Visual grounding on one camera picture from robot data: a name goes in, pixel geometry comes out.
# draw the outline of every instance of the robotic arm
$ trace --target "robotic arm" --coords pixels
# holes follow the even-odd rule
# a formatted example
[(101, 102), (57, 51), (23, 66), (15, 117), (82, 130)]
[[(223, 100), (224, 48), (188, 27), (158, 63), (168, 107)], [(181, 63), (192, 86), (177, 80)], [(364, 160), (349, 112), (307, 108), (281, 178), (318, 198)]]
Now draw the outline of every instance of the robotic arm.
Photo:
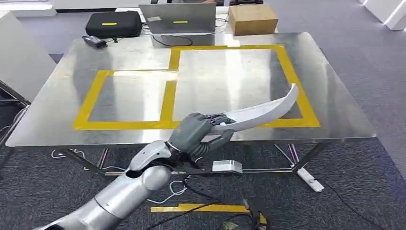
[(151, 194), (171, 178), (173, 168), (192, 157), (202, 156), (230, 141), (234, 131), (201, 143), (221, 123), (235, 121), (224, 114), (188, 115), (167, 142), (146, 145), (131, 160), (127, 170), (101, 190), (91, 201), (44, 227), (35, 230), (111, 230), (127, 218)]

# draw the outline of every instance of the laptop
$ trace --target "laptop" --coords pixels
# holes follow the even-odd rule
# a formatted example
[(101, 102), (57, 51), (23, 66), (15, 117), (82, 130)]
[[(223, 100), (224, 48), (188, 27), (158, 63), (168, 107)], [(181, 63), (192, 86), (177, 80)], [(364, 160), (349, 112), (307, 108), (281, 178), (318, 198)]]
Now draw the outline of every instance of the laptop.
[(212, 33), (216, 3), (139, 5), (153, 34)]

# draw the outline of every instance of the cardboard box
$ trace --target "cardboard box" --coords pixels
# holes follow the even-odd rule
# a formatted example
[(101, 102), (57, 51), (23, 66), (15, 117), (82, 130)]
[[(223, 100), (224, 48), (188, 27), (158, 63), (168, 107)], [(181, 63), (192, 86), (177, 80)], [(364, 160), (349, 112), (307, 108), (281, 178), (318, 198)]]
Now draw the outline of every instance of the cardboard box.
[(230, 6), (228, 23), (234, 35), (274, 34), (278, 17), (268, 5)]

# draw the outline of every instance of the black carrying case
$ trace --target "black carrying case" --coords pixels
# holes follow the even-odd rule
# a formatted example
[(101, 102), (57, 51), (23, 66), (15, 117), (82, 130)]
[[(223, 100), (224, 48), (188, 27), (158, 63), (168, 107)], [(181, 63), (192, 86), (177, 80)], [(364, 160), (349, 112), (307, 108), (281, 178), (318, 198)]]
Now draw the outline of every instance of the black carrying case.
[(98, 38), (137, 37), (141, 30), (136, 11), (94, 13), (86, 25), (86, 33)]

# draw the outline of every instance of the stainless steel tabletop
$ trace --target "stainless steel tabletop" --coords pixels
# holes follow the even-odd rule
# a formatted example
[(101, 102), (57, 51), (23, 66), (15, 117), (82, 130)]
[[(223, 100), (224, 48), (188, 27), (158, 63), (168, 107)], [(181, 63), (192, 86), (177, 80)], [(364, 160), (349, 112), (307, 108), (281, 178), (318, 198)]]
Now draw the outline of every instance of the stainless steel tabletop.
[[(189, 38), (194, 47), (163, 47), (145, 35), (101, 50), (76, 40), (6, 145), (54, 149), (167, 140), (176, 121), (189, 113), (221, 113), (275, 100), (293, 82), (300, 95), (283, 119), (237, 132), (233, 140), (317, 143), (375, 137), (308, 33), (233, 37), (226, 30)], [(188, 43), (179, 37), (157, 39)]]

